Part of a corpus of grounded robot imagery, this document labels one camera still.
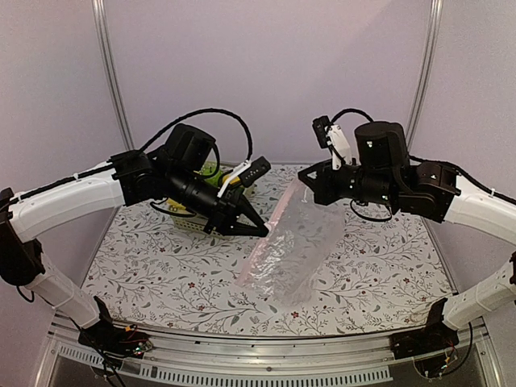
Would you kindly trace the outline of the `clear zip top bag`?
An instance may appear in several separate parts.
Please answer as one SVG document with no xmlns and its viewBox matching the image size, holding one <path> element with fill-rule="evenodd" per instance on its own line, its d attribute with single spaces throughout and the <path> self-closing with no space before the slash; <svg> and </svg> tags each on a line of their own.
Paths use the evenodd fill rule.
<svg viewBox="0 0 516 387">
<path fill-rule="evenodd" d="M 343 211 L 336 205 L 302 201 L 295 178 L 279 199 L 237 284 L 283 306 L 307 302 L 314 275 L 343 236 Z"/>
</svg>

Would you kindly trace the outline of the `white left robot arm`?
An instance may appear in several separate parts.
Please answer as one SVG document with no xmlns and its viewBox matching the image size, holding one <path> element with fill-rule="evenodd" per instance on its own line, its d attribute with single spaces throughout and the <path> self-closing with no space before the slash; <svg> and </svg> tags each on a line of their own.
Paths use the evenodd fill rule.
<svg viewBox="0 0 516 387">
<path fill-rule="evenodd" d="M 80 289 L 44 253 L 39 237 L 101 210 L 151 199 L 172 199 L 206 219 L 205 233 L 264 237 L 268 228 L 241 189 L 214 187 L 201 173 L 218 151 L 215 138 L 178 123 L 152 152 L 112 156 L 93 169 L 26 193 L 1 193 L 1 277 L 67 314 L 81 344 L 118 358 L 140 358 L 152 348 L 136 327 L 114 325 L 106 304 Z"/>
</svg>

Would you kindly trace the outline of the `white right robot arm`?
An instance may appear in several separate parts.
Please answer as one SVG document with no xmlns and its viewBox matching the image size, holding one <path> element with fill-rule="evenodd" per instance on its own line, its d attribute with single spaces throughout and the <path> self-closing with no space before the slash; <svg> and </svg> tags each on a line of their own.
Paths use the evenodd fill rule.
<svg viewBox="0 0 516 387">
<path fill-rule="evenodd" d="M 489 189 L 461 167 L 411 156 L 399 123 L 368 121 L 355 131 L 358 160 L 327 116 L 312 127 L 331 159 L 298 176 L 319 205 L 340 199 L 386 206 L 391 214 L 418 215 L 437 223 L 461 225 L 508 243 L 515 242 L 515 201 Z M 434 302 L 420 329 L 389 338 L 395 359 L 420 356 L 458 344 L 458 332 L 473 320 L 515 299 L 515 258 L 470 289 Z"/>
</svg>

